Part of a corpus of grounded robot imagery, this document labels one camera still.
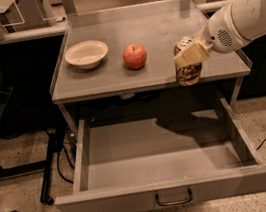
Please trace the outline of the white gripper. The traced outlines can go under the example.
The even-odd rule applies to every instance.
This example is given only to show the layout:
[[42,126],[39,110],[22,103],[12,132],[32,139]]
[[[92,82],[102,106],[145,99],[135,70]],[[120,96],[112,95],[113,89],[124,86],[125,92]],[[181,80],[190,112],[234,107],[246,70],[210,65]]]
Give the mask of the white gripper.
[[245,47],[247,40],[235,28],[231,14],[231,5],[228,5],[219,9],[207,20],[203,31],[208,42],[197,40],[184,47],[175,46],[176,68],[204,62],[210,57],[212,50],[221,54],[229,54]]

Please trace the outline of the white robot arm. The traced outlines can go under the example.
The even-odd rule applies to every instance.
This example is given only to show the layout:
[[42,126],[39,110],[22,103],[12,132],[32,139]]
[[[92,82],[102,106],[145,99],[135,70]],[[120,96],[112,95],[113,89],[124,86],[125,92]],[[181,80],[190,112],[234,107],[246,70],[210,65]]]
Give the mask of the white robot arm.
[[229,54],[266,35],[266,0],[234,0],[220,8],[174,57],[178,68],[199,64],[211,52]]

